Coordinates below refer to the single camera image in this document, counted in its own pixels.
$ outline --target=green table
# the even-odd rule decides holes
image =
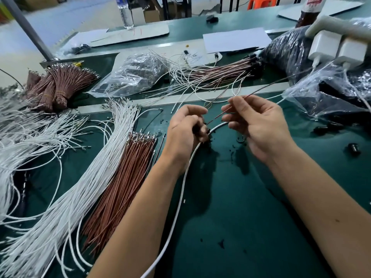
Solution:
[[[370,5],[343,13],[341,17],[366,16]],[[202,37],[205,32],[227,31],[263,26],[266,29],[293,26],[294,22],[276,17],[278,8],[223,14],[217,24],[208,26],[204,17],[169,21],[170,34],[162,39],[143,41],[145,45],[161,41],[182,41]],[[127,43],[141,46],[143,42]],[[87,56],[84,65],[101,76],[112,68],[116,54]],[[262,79],[247,84],[264,84],[280,77],[269,71]],[[90,97],[75,99],[74,105],[101,101]],[[369,137],[357,128],[336,135],[313,136],[320,125],[283,102],[285,117],[296,143],[316,160],[361,206],[371,212],[371,186],[367,161],[371,154]],[[171,118],[172,105],[161,114],[148,112],[138,121],[137,129],[163,135]],[[210,120],[220,113],[214,104],[205,117]],[[109,113],[92,114],[92,119],[105,120]],[[220,119],[210,126],[216,126]],[[334,277],[318,247],[296,215],[268,169],[237,143],[239,135],[222,127],[213,134],[211,149],[196,154],[188,173],[177,225],[168,250],[156,268],[156,277]],[[103,145],[102,134],[82,136],[86,151],[66,152],[62,158],[63,176],[58,196],[80,178]],[[352,158],[345,151],[348,143],[358,143],[362,154]],[[59,165],[52,162],[33,171],[29,209],[26,216],[44,211],[57,182]],[[167,238],[177,202],[181,180],[177,183],[165,224]],[[94,260],[84,254],[88,261]],[[70,253],[67,266],[74,266]],[[70,277],[84,277],[79,270]],[[48,277],[62,277],[54,262]]]

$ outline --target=floor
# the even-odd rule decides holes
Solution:
[[[249,0],[240,0],[239,10],[247,9]],[[228,13],[230,0],[223,0],[223,13]],[[203,9],[211,9],[219,0],[192,0],[193,17]],[[290,4],[293,0],[281,0]],[[68,0],[51,9],[29,13],[26,18],[45,44],[52,50],[75,31],[89,31],[122,25],[115,0]],[[5,70],[21,83],[27,79],[28,69],[44,70],[39,65],[43,57],[15,21],[0,26],[0,69]],[[14,80],[0,72],[0,87],[13,84]]]

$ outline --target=forearm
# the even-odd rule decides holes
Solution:
[[[89,278],[139,278],[158,255],[179,167],[162,158],[153,166]]]
[[[268,166],[337,277],[369,277],[371,215],[297,146]]]

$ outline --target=bottle label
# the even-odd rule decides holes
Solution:
[[[116,0],[116,4],[118,5],[126,5],[128,3],[127,0]]]
[[[326,0],[306,0],[302,11],[305,13],[319,13],[322,11],[322,8]]]

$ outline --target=orange plastic stool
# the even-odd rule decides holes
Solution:
[[[248,10],[249,9],[260,9],[266,7],[274,7],[277,3],[277,0],[250,0],[248,3]]]

